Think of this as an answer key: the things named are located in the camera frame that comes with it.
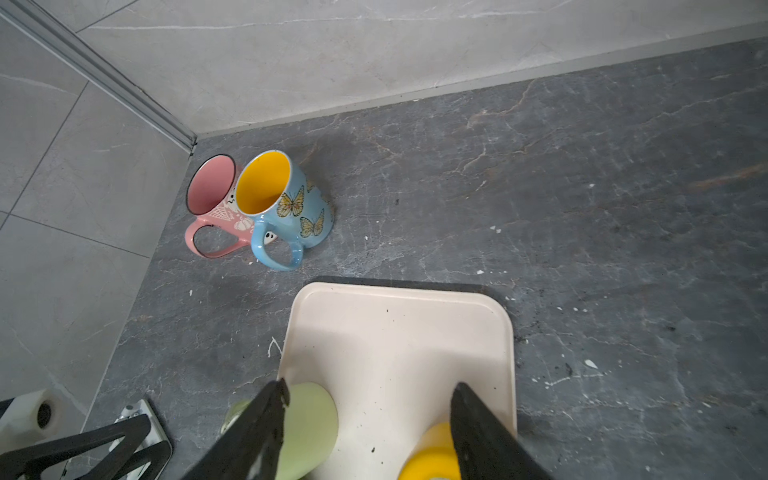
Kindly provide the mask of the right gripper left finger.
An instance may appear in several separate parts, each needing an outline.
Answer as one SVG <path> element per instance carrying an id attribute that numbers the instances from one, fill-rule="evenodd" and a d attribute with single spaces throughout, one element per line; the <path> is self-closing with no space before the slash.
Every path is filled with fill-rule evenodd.
<path id="1" fill-rule="evenodd" d="M 269 382 L 184 477 L 276 479 L 289 404 L 286 382 L 283 379 Z"/>

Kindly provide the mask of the pink patterned mug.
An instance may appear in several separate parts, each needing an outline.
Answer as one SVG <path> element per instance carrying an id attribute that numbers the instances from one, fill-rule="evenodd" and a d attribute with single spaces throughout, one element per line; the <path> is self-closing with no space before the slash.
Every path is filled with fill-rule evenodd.
<path id="1" fill-rule="evenodd" d="M 217 259 L 250 246 L 254 223 L 240 212 L 235 202 L 239 172 L 232 157 L 217 154 L 202 163 L 188 184 L 186 207 L 195 220 L 185 232 L 185 242 L 202 258 Z M 218 251 L 200 250 L 195 235 L 203 228 L 218 228 L 233 235 L 235 241 Z"/>

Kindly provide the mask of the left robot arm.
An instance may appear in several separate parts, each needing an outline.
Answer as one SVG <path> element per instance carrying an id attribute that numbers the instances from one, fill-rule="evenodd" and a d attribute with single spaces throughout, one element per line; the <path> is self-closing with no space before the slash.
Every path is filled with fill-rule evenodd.
<path id="1" fill-rule="evenodd" d="M 1 477 L 40 479 L 60 463 L 110 446 L 108 454 L 83 479 L 155 479 L 172 456 L 149 403 L 125 406 L 111 425 L 53 440 L 61 412 L 48 390 L 1 402 Z"/>

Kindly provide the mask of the blue butterfly mug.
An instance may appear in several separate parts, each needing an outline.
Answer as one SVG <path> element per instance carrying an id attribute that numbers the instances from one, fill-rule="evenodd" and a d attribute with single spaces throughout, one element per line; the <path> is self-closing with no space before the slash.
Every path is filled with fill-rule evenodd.
<path id="1" fill-rule="evenodd" d="M 280 150 L 265 151 L 244 167 L 236 182 L 235 203 L 254 223 L 253 254 L 276 271 L 298 269 L 304 251 L 322 243 L 334 226 L 334 209 L 319 186 Z M 266 251 L 267 233 L 287 243 L 289 262 L 277 261 Z"/>

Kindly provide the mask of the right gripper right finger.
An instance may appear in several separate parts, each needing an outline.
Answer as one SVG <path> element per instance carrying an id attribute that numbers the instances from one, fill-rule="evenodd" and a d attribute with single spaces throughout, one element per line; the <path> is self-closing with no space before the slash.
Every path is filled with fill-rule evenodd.
<path id="1" fill-rule="evenodd" d="M 452 393 L 449 424 L 461 479 L 552 479 L 465 382 Z"/>

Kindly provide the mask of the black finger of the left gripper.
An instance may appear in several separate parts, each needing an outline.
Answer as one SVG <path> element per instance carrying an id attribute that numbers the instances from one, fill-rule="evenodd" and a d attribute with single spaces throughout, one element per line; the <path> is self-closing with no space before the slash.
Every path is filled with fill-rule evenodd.
<path id="1" fill-rule="evenodd" d="M 49 467 L 119 440 L 117 447 L 83 476 L 118 479 L 150 431 L 148 415 L 141 414 L 97 430 L 10 451 L 1 455 L 1 478 L 40 479 Z"/>

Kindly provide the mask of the light green mug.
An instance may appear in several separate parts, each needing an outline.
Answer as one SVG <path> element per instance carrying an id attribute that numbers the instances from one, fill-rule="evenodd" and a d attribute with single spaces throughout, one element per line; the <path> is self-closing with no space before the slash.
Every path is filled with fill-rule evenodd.
<path id="1" fill-rule="evenodd" d="M 303 479 L 328 459 L 336 444 L 339 418 L 331 394 L 313 382 L 288 382 L 286 387 L 289 399 L 275 475 L 264 475 L 258 459 L 249 472 L 253 479 Z"/>

